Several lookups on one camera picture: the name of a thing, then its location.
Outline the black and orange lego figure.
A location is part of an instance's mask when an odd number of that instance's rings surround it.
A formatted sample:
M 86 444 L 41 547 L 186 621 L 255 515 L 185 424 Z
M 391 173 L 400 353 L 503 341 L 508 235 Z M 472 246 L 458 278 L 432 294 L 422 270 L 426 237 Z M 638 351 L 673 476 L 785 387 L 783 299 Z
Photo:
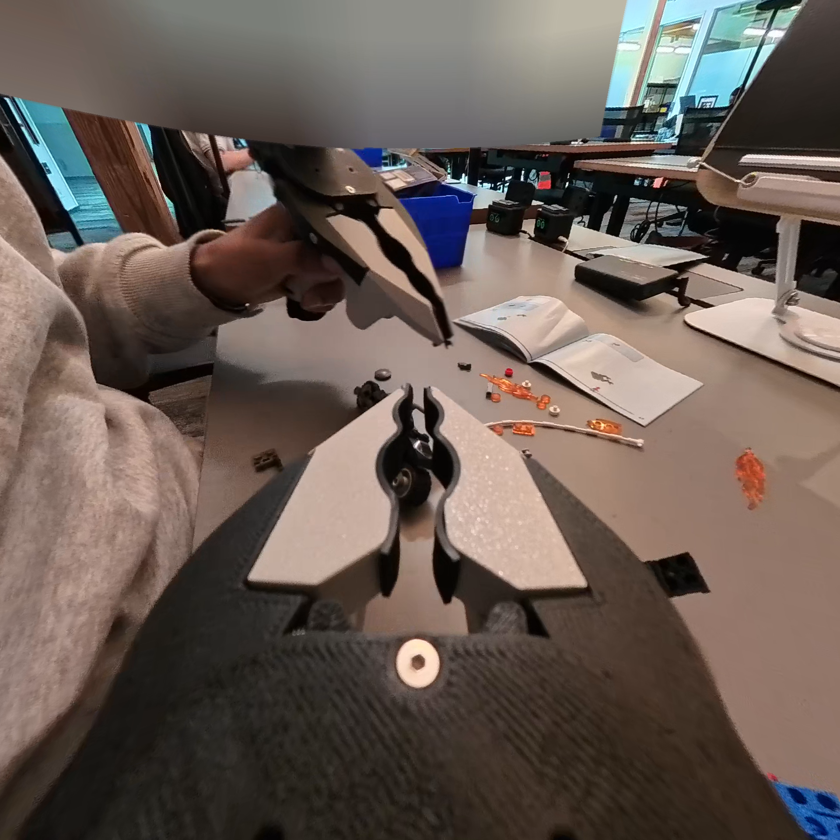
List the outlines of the black and orange lego figure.
M 644 564 L 670 599 L 710 592 L 697 562 L 688 552 Z

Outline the white monitor stand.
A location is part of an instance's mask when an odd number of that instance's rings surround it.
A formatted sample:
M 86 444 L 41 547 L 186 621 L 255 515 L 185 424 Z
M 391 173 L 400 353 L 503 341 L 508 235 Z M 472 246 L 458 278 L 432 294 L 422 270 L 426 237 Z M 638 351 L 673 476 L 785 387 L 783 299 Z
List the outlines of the white monitor stand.
M 802 224 L 778 217 L 772 299 L 742 298 L 685 316 L 686 324 L 829 385 L 839 386 L 839 321 L 799 304 L 796 265 Z

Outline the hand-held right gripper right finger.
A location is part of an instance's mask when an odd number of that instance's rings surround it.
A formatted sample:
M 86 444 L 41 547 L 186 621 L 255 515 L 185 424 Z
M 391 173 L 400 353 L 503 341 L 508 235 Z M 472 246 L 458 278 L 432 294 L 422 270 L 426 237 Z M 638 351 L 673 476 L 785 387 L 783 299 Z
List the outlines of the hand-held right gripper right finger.
M 526 459 L 446 396 L 423 394 L 434 514 L 433 571 L 442 600 L 484 621 L 499 603 L 578 595 L 587 581 Z

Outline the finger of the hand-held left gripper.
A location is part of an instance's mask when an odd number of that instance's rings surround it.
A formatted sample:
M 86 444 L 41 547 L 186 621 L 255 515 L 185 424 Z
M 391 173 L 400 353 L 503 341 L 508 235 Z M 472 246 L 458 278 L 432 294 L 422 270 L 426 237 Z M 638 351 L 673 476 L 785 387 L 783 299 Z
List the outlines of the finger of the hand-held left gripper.
M 395 196 L 377 196 L 375 203 L 374 238 L 396 314 L 429 340 L 452 340 L 437 272 L 415 223 Z
M 379 320 L 401 320 L 385 290 L 385 260 L 374 237 L 374 212 L 363 219 L 336 213 L 327 223 L 330 244 L 337 248 L 332 257 L 351 279 L 346 301 L 352 324 L 359 329 L 368 329 Z M 441 340 L 426 339 L 434 346 L 441 343 Z

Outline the wooden post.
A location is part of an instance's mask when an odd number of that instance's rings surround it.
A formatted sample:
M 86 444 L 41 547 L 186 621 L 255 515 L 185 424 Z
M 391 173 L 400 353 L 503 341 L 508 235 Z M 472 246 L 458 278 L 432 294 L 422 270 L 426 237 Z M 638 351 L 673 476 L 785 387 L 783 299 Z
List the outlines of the wooden post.
M 164 245 L 181 242 L 137 125 L 68 108 L 63 113 L 122 231 Z

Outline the small orange flame lego piece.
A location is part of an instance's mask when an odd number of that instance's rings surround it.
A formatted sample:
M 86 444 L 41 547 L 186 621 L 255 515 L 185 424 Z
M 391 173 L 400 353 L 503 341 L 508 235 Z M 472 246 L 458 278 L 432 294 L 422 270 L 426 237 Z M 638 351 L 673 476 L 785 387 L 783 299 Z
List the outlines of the small orange flame lego piece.
M 763 462 L 756 456 L 752 448 L 745 448 L 736 457 L 734 475 L 739 483 L 747 508 L 755 511 L 763 502 L 767 479 Z

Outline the lego instruction booklet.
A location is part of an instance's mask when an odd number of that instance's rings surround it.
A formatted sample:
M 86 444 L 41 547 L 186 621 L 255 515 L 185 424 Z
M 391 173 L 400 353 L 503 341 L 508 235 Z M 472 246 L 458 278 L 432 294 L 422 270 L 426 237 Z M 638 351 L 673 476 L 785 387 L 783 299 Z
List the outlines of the lego instruction booklet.
M 702 387 L 611 334 L 591 332 L 555 297 L 515 297 L 455 323 L 526 364 L 551 371 L 642 427 Z

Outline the person's left hand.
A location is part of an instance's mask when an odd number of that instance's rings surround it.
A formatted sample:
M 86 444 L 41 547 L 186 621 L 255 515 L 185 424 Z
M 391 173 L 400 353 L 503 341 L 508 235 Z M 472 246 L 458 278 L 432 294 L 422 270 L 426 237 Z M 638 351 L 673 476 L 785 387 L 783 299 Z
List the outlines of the person's left hand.
M 281 298 L 324 313 L 344 299 L 341 268 L 298 239 L 279 204 L 194 248 L 191 279 L 223 308 L 255 307 Z

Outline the dark product box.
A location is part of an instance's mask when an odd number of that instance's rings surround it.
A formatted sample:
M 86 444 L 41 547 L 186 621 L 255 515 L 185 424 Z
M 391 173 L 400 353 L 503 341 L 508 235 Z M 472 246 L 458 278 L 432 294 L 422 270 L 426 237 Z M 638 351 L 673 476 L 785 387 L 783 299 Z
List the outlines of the dark product box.
M 391 193 L 400 199 L 433 196 L 443 184 L 435 173 L 418 164 L 381 167 L 375 172 Z

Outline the large blue storage bin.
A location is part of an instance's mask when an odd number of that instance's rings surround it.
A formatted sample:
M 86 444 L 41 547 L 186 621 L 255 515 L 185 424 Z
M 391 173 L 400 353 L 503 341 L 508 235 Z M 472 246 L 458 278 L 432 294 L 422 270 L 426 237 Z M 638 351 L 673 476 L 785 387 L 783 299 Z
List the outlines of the large blue storage bin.
M 471 224 L 475 196 L 461 186 L 449 184 L 445 171 L 435 164 L 417 158 L 404 157 L 401 163 L 385 165 L 385 152 L 380 148 L 364 148 L 354 151 L 363 163 L 375 172 L 381 167 L 421 165 L 436 174 L 443 184 L 433 196 L 418 196 L 400 199 L 399 202 L 414 221 L 422 236 L 428 254 L 436 269 L 460 266 L 465 253 L 466 239 Z

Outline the large orange flame lego piece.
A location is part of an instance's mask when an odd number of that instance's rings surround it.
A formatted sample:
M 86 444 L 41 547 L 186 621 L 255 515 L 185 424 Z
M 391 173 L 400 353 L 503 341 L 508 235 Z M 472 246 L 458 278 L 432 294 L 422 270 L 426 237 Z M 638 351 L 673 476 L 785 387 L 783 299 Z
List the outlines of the large orange flame lego piece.
M 513 396 L 519 400 L 530 401 L 530 402 L 538 402 L 539 398 L 535 396 L 529 388 L 520 385 L 507 377 L 498 377 L 491 374 L 481 373 L 479 374 L 481 378 L 485 379 L 491 388 L 495 389 L 499 393 L 508 394 Z

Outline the black portable monitor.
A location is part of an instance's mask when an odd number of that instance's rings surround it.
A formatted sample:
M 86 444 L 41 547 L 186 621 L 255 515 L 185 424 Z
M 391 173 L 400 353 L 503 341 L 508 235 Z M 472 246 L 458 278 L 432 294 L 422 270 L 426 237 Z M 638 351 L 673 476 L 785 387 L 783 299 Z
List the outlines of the black portable monitor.
M 746 174 L 746 155 L 839 155 L 839 2 L 809 1 L 738 100 L 704 162 Z

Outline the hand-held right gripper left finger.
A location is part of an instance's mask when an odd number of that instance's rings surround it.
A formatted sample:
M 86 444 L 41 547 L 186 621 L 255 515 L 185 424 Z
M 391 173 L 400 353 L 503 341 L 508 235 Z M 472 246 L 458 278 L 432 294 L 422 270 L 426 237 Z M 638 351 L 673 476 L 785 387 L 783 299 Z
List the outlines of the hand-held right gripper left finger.
M 392 594 L 400 570 L 401 468 L 413 388 L 395 389 L 312 450 L 248 572 L 258 590 L 356 613 Z

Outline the person's grey sweatshirt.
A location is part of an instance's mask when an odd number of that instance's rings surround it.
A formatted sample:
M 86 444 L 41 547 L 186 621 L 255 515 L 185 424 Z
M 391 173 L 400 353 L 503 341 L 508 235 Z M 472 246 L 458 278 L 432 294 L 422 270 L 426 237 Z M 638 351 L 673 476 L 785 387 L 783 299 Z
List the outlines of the person's grey sweatshirt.
M 200 468 L 166 415 L 97 382 L 35 207 L 1 173 L 2 838 L 16 838 L 189 556 Z

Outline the black power brick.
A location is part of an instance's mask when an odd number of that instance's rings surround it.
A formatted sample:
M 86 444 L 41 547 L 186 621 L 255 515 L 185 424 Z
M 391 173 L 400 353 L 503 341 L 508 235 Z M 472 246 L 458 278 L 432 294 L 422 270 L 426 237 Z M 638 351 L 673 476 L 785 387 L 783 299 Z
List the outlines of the black power brick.
M 577 264 L 574 279 L 621 301 L 641 302 L 663 294 L 685 292 L 687 278 L 678 271 L 601 255 Z

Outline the lego motorcycle model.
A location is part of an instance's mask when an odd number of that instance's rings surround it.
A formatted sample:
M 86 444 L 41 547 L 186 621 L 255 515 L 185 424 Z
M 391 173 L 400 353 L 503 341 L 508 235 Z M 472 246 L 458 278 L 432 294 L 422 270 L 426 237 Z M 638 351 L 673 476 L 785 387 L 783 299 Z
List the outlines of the lego motorcycle model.
M 380 383 L 374 380 L 356 386 L 353 393 L 359 414 L 365 413 L 389 396 Z M 415 425 L 414 415 L 417 412 L 424 413 L 424 410 L 413 404 L 406 425 L 401 468 L 392 478 L 392 488 L 404 508 L 418 508 L 423 505 L 432 489 L 433 448 L 429 436 Z

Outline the blue and red lego figure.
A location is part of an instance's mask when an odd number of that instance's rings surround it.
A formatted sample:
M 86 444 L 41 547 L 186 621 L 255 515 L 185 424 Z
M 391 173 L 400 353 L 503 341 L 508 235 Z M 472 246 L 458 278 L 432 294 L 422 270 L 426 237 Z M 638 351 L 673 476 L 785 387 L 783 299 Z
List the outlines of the blue and red lego figure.
M 814 839 L 839 838 L 839 799 L 835 793 L 790 784 L 768 776 L 798 826 Z

